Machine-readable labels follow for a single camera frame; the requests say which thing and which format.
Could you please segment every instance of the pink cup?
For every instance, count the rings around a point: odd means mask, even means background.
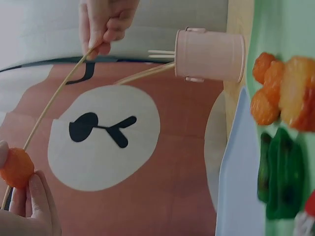
[[[179,30],[175,44],[175,73],[190,81],[213,79],[240,82],[245,64],[244,39],[239,34],[205,29]]]

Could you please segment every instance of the green vegetable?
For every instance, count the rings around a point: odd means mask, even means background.
[[[270,176],[266,216],[269,220],[293,219],[302,204],[302,150],[283,128],[279,128],[270,143],[268,154]]]
[[[269,168],[268,168],[268,150],[271,137],[267,133],[260,136],[260,162],[257,181],[257,196],[264,203],[269,200]]]

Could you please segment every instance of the cup handle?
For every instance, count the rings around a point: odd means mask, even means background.
[[[196,83],[203,83],[205,80],[201,79],[201,78],[185,77],[185,81],[196,82]]]
[[[206,29],[205,28],[190,28],[190,27],[186,27],[185,31],[193,31],[193,32],[197,32],[197,33],[205,33]]]

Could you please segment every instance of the wooden skewer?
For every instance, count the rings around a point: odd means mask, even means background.
[[[57,97],[57,95],[61,92],[61,90],[63,89],[63,87],[65,86],[65,84],[67,83],[67,81],[72,77],[72,75],[75,73],[75,71],[79,68],[79,66],[86,60],[86,58],[90,55],[90,53],[93,51],[94,49],[91,48],[88,50],[88,52],[81,58],[81,60],[79,60],[79,62],[75,65],[75,67],[70,71],[70,73],[67,75],[67,77],[64,79],[64,81],[61,83],[61,85],[59,86],[59,88],[56,90],[56,92],[54,93],[54,95],[52,96],[52,98],[50,99],[50,101],[47,103],[46,107],[44,108],[43,112],[40,114],[37,122],[35,123],[28,139],[26,140],[23,149],[26,150],[31,142],[32,137],[34,136],[34,133],[36,131],[36,129],[38,128],[40,122],[43,120],[44,116],[46,115],[48,109],[50,108],[51,104],[53,104],[55,98]],[[3,210],[7,201],[7,198],[9,197],[11,191],[11,187],[7,186],[6,191],[5,191],[5,195],[2,201],[2,205],[1,205],[1,209]]]
[[[145,71],[141,71],[141,72],[139,72],[137,74],[125,77],[125,78],[123,78],[121,80],[118,80],[114,84],[115,85],[122,85],[122,84],[131,82],[131,81],[134,81],[134,80],[137,80],[137,79],[149,76],[149,75],[154,75],[154,74],[160,73],[162,71],[169,70],[169,69],[174,68],[174,67],[175,67],[175,63],[173,63],[173,62],[167,63],[167,64],[164,64],[164,65],[153,67],[151,69],[148,69],[148,70],[145,70]]]
[[[67,83],[67,81],[72,77],[72,75],[75,73],[75,71],[79,68],[79,66],[86,60],[86,58],[90,55],[90,53],[93,51],[93,48],[89,49],[89,51],[81,58],[81,60],[75,65],[75,67],[70,71],[70,73],[67,75],[67,77],[64,79],[64,81],[61,83],[61,85],[59,86],[59,88],[56,90],[56,92],[54,93],[54,95],[52,96],[52,98],[50,99],[50,101],[47,103],[46,107],[44,108],[42,114],[39,116],[36,124],[34,125],[34,128],[32,129],[28,139],[26,140],[23,149],[26,150],[27,147],[29,146],[32,137],[34,136],[34,133],[36,131],[36,129],[39,127],[40,122],[43,120],[44,116],[46,115],[48,109],[50,108],[50,106],[52,105],[53,101],[55,100],[55,98],[57,97],[57,95],[61,92],[61,90],[63,89],[63,87],[65,86],[65,84]],[[148,76],[148,75],[153,75],[156,73],[160,73],[162,71],[168,70],[170,68],[173,68],[175,66],[174,63],[168,63],[168,64],[164,64],[161,66],[157,66],[145,71],[142,71],[140,73],[137,73],[135,75],[132,76],[128,76],[125,77],[119,81],[117,81],[115,84],[117,85],[122,85],[124,83],[130,82],[130,81],[134,81],[136,79],[140,79],[142,77]],[[5,191],[5,195],[2,201],[2,205],[1,205],[1,209],[3,210],[7,201],[7,198],[9,197],[11,191],[11,187],[8,186],[6,188]]]
[[[158,53],[158,54],[171,54],[174,55],[174,51],[162,51],[162,50],[149,50],[148,53]]]

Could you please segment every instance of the orange fruit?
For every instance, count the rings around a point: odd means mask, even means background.
[[[280,110],[269,102],[263,89],[260,89],[252,97],[251,114],[258,125],[270,125],[278,119]]]
[[[285,64],[279,107],[287,125],[315,132],[315,60],[295,56]]]
[[[270,67],[271,62],[274,60],[276,60],[274,55],[262,53],[255,61],[254,67],[252,69],[252,75],[262,85],[264,84],[266,70]]]
[[[25,188],[34,173],[34,164],[23,149],[10,148],[0,173],[3,180],[10,187]]]
[[[280,88],[284,76],[284,63],[282,61],[272,61],[264,77],[264,93],[269,102],[275,107],[279,106]]]

